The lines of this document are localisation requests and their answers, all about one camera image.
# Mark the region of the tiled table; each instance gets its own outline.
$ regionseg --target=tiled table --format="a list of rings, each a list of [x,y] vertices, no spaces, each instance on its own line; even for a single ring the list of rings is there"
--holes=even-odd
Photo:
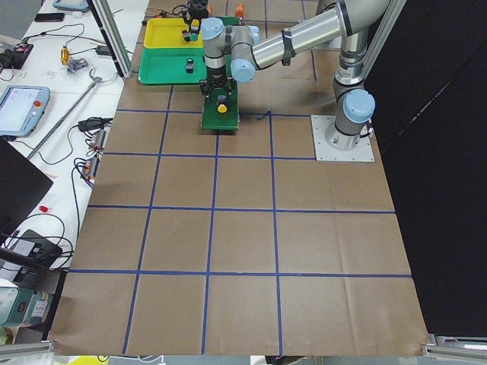
[[[310,8],[246,4],[262,35]],[[420,351],[376,142],[375,163],[314,159],[309,115],[333,112],[337,57],[303,52],[242,84],[235,134],[201,131],[196,86],[126,81],[51,335],[60,352]]]

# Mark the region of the black wall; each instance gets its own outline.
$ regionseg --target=black wall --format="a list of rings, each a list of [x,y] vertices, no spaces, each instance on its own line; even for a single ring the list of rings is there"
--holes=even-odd
[[[486,44],[487,2],[408,1],[365,84],[435,334],[487,335]]]

